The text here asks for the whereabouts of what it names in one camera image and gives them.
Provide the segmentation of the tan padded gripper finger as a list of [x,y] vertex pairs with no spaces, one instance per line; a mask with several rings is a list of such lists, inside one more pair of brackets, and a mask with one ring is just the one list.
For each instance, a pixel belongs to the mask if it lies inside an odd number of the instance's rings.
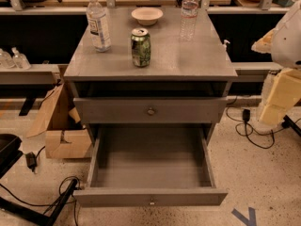
[[275,29],[268,31],[263,37],[255,41],[251,46],[251,50],[261,54],[270,54],[272,48],[272,41]]

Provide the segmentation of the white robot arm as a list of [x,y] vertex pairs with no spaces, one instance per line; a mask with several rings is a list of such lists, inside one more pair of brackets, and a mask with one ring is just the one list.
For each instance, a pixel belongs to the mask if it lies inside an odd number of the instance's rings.
[[276,27],[251,46],[251,50],[270,54],[285,68],[301,69],[301,1],[296,1]]

